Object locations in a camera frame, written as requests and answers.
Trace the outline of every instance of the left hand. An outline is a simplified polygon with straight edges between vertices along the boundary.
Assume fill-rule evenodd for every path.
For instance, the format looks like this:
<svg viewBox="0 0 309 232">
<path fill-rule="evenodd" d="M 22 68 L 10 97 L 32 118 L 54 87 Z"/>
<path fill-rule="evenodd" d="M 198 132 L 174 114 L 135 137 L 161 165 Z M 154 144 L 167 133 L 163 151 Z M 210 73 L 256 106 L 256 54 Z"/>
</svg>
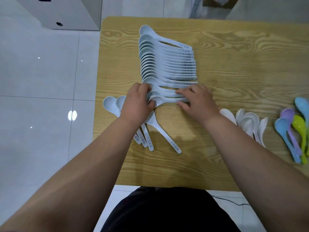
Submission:
<svg viewBox="0 0 309 232">
<path fill-rule="evenodd" d="M 128 90 L 120 118 L 139 128 L 155 107 L 155 101 L 147 103 L 148 91 L 151 91 L 150 84 L 134 83 Z"/>
</svg>

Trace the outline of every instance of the black cable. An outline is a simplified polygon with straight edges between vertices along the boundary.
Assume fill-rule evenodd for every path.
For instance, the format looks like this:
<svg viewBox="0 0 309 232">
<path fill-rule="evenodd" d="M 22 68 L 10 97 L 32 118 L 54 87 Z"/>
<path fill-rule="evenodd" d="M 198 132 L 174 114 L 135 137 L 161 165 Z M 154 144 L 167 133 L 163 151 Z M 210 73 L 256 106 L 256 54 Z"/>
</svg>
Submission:
<svg viewBox="0 0 309 232">
<path fill-rule="evenodd" d="M 233 202 L 233 201 L 231 201 L 231 200 L 228 200 L 228 199 L 224 199 L 224 200 L 230 201 L 230 202 L 232 202 L 232 203 L 234 203 L 234 204 L 236 204 L 236 205 L 238 205 L 238 206 L 242 206 L 242 205 L 249 205 L 249 206 L 250 206 L 250 204 L 247 204 L 247 203 L 237 204 L 237 203 L 235 203 L 235 202 Z"/>
</svg>

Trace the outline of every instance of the blue spoon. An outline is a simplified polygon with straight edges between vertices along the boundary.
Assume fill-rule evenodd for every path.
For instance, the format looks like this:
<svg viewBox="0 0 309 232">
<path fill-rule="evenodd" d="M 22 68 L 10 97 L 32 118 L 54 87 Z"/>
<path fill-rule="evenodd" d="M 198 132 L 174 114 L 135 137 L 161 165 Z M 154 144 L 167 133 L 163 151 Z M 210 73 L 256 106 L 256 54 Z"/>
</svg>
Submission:
<svg viewBox="0 0 309 232">
<path fill-rule="evenodd" d="M 303 114 L 303 117 L 305 118 L 306 127 L 308 128 L 309 125 L 309 103 L 307 99 L 297 97 L 294 100 L 294 103 L 297 107 L 297 109 Z"/>
<path fill-rule="evenodd" d="M 285 118 L 279 118 L 276 120 L 275 122 L 275 129 L 276 131 L 280 134 L 280 136 L 283 138 L 284 142 L 286 143 L 286 145 L 288 146 L 292 157 L 294 159 L 294 161 L 298 164 L 301 163 L 301 159 L 296 151 L 296 149 L 292 146 L 292 144 L 289 142 L 286 133 L 288 131 L 290 124 L 289 121 Z"/>
</svg>

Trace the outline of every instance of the forearm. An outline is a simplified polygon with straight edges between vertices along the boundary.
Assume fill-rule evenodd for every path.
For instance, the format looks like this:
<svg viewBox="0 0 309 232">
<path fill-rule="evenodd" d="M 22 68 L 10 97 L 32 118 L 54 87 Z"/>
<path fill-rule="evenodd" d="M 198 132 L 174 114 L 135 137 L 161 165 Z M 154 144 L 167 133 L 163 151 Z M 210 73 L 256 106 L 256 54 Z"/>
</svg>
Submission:
<svg viewBox="0 0 309 232">
<path fill-rule="evenodd" d="M 52 176 L 0 231 L 93 231 L 136 131 L 137 127 L 116 119 Z"/>
<path fill-rule="evenodd" d="M 205 128 L 265 227 L 288 231 L 289 226 L 296 229 L 295 221 L 301 231 L 304 224 L 300 221 L 308 222 L 308 178 L 223 116 L 209 121 Z"/>
</svg>

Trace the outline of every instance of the wooden table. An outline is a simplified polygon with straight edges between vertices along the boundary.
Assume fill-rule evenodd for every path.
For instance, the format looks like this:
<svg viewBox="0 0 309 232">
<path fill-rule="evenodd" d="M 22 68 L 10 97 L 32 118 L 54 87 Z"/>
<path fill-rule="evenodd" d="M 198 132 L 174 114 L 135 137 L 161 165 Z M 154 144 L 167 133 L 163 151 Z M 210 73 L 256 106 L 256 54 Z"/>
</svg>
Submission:
<svg viewBox="0 0 309 232">
<path fill-rule="evenodd" d="M 193 47 L 198 81 L 213 91 L 220 109 L 235 114 L 244 108 L 261 119 L 269 117 L 265 145 L 292 163 L 273 124 L 282 109 L 294 107 L 295 97 L 309 97 L 309 25 L 106 18 L 98 58 L 94 139 L 116 118 L 103 108 L 103 99 L 125 95 L 134 82 L 141 82 L 138 38 L 143 24 Z M 239 191 L 207 131 L 175 104 L 161 105 L 155 113 L 182 153 L 148 126 L 154 151 L 132 142 L 117 184 Z M 309 176 L 309 164 L 292 164 Z"/>
</svg>

